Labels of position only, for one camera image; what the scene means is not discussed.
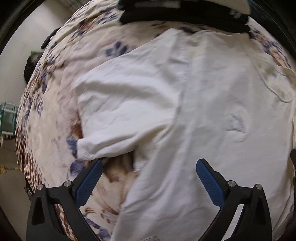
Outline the white long-sleeve shirt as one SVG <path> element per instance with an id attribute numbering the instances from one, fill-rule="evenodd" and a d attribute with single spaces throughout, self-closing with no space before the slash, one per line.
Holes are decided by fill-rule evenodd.
<path id="1" fill-rule="evenodd" d="M 79 160 L 134 151 L 138 177 L 112 240 L 197 240 L 218 209 L 198 179 L 204 158 L 242 186 L 261 184 L 272 238 L 292 215 L 295 73 L 247 34 L 176 29 L 74 83 Z"/>

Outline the black clothes pile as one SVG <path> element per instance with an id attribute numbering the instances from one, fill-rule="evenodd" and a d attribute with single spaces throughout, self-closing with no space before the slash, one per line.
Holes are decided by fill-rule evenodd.
<path id="1" fill-rule="evenodd" d="M 30 56 L 27 59 L 27 63 L 25 65 L 25 69 L 23 72 L 23 78 L 26 82 L 26 84 L 29 83 L 30 78 L 32 76 L 32 73 L 34 72 L 34 69 L 37 66 L 37 63 L 41 56 L 43 55 L 43 52 L 31 52 Z"/>

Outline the floral fleece bed blanket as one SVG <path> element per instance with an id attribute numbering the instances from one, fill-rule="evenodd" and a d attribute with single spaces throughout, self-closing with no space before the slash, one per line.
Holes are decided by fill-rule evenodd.
<path id="1" fill-rule="evenodd" d="M 58 30 L 37 63 L 22 95 L 16 126 L 18 162 L 33 190 L 40 184 L 49 188 L 73 180 L 93 161 L 79 160 L 77 157 L 77 142 L 83 138 L 83 133 L 74 89 L 76 80 L 108 60 L 143 46 L 169 29 L 187 35 L 201 31 L 247 34 L 257 52 L 267 54 L 276 65 L 295 73 L 295 61 L 250 15 L 248 32 L 230 33 L 206 25 L 180 22 L 122 24 L 122 13 L 117 1 L 88 2 Z M 293 134 L 292 149 L 295 148 L 295 126 Z M 134 151 L 111 158 L 96 158 L 102 160 L 104 170 L 80 211 L 99 240 L 112 240 L 121 208 L 138 177 L 134 158 Z M 293 181 L 295 168 L 290 154 L 288 161 L 293 168 Z M 292 222 L 294 190 L 292 197 L 292 215 L 284 232 Z"/>

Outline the teal storage cart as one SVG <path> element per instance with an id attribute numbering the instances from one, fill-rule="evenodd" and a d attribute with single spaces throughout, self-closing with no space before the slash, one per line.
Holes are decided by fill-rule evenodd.
<path id="1" fill-rule="evenodd" d="M 10 102 L 1 103 L 1 136 L 13 137 L 19 107 Z"/>

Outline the folded black garment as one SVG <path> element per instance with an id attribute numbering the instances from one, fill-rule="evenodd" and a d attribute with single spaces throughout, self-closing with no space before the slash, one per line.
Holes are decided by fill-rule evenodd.
<path id="1" fill-rule="evenodd" d="M 119 1 L 122 24 L 166 21 L 206 25 L 230 33 L 246 33 L 249 15 L 209 1 Z"/>

